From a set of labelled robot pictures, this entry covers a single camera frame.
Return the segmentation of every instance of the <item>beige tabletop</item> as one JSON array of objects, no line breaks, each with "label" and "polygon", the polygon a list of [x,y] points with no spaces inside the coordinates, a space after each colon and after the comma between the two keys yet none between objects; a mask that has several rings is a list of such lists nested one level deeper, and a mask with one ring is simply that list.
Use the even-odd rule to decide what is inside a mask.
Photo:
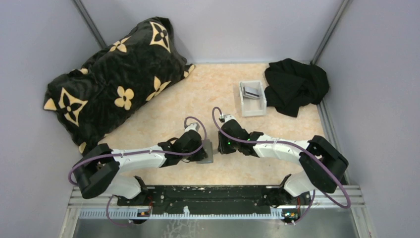
[{"label": "beige tabletop", "polygon": [[[214,106],[224,114],[234,115],[248,132],[261,131],[274,137],[290,140],[309,140],[324,136],[316,105],[299,109],[297,118],[267,108],[267,115],[242,117],[239,82],[260,80],[267,85],[264,70],[267,64],[202,64],[188,78],[141,107],[123,125],[104,138],[115,149],[140,149],[179,137],[184,131],[186,116],[195,116],[205,125],[208,138],[217,148],[217,129],[211,118]],[[251,185],[279,184],[288,174],[301,171],[298,165],[276,158],[244,156],[239,152],[214,155],[212,164],[179,162],[165,168],[147,168],[129,172],[140,176],[147,185]]]}]

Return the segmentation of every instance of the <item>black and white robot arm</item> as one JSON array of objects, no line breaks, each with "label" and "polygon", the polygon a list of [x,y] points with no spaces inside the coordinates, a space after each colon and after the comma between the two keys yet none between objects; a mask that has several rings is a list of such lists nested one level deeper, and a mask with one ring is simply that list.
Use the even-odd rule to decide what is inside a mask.
[{"label": "black and white robot arm", "polygon": [[[74,174],[83,198],[106,193],[142,203],[147,195],[146,185],[141,178],[124,176],[122,173],[142,168],[172,166],[185,159],[200,161],[206,158],[208,155],[201,146],[199,128],[198,123],[192,123],[186,126],[180,138],[142,149],[118,150],[110,149],[107,144],[100,144],[85,155],[70,173]],[[191,154],[200,146],[201,149]]]},{"label": "black and white robot arm", "polygon": [[260,158],[274,157],[303,167],[302,172],[288,175],[281,183],[282,203],[287,204],[300,194],[314,189],[333,193],[337,188],[337,184],[327,172],[298,147],[319,156],[319,161],[338,180],[341,180],[348,167],[344,156],[321,136],[314,136],[311,140],[291,141],[271,137],[262,132],[247,133],[232,115],[221,115],[219,120],[223,122],[223,126],[218,132],[219,145],[217,149],[221,154],[229,154],[238,150],[244,155]]}]

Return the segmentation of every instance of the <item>white box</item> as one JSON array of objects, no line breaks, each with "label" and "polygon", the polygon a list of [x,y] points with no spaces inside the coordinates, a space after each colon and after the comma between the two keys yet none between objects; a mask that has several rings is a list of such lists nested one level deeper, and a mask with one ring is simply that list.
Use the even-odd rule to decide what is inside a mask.
[{"label": "white box", "polygon": [[[255,88],[258,90],[259,99],[245,98],[243,87]],[[265,99],[263,84],[261,81],[239,82],[239,96],[241,98],[241,109],[243,117],[264,116],[267,114],[267,100]]]}]

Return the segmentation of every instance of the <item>patterned pillow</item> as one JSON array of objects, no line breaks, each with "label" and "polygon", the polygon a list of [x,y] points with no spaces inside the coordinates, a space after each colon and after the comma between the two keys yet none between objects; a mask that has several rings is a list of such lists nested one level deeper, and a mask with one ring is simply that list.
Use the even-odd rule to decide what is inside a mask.
[{"label": "patterned pillow", "polygon": [[44,109],[55,111],[86,154],[142,105],[186,78],[194,69],[186,62],[175,49],[169,19],[150,18],[81,69],[49,83]]}]

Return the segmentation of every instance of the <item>black fabric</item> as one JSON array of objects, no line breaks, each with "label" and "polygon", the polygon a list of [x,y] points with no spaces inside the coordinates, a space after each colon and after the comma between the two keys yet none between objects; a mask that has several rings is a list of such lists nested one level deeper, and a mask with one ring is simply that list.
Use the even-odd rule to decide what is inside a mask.
[{"label": "black fabric", "polygon": [[74,143],[86,153],[194,68],[185,65],[187,60],[176,51],[173,36],[167,18],[140,22],[81,69],[48,84],[44,109],[56,112]]},{"label": "black fabric", "polygon": [[319,104],[329,90],[322,68],[292,59],[270,63],[265,78],[269,84],[264,91],[267,106],[291,117],[298,116],[300,106]]}]

